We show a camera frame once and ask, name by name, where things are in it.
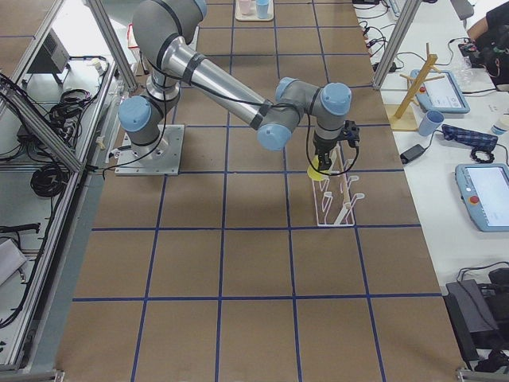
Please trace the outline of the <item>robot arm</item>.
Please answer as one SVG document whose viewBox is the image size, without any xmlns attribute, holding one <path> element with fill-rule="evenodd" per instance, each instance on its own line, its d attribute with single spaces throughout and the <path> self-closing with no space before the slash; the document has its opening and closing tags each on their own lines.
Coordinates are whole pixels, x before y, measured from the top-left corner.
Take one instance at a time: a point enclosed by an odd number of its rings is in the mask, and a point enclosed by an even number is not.
<svg viewBox="0 0 509 382">
<path fill-rule="evenodd" d="M 207 14 L 204 1 L 143 1 L 133 16 L 138 47 L 153 68 L 146 90 L 119 107 L 119 121 L 137 151 L 152 150 L 162 137 L 159 122 L 180 99 L 180 85 L 188 84 L 236 115 L 257 132 L 259 143 L 282 150 L 304 115 L 314 116 L 313 170 L 326 173 L 331 152 L 340 141 L 359 147 L 359 129 L 346 118 L 352 92 L 342 83 L 324 87 L 285 77 L 275 101 L 261 97 L 190 46 L 196 27 Z"/>
</svg>

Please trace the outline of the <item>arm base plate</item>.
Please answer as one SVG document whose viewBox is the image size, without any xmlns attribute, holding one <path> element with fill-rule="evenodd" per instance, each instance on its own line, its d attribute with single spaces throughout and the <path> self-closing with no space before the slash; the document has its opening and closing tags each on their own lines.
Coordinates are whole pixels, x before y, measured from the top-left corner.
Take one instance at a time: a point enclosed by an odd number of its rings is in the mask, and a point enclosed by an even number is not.
<svg viewBox="0 0 509 382">
<path fill-rule="evenodd" d="M 163 132 L 162 138 L 149 146 L 136 146 L 130 141 L 127 133 L 123 137 L 123 145 L 129 146 L 118 155 L 118 176 L 177 176 L 180 170 L 182 146 L 185 126 L 158 125 Z"/>
</svg>

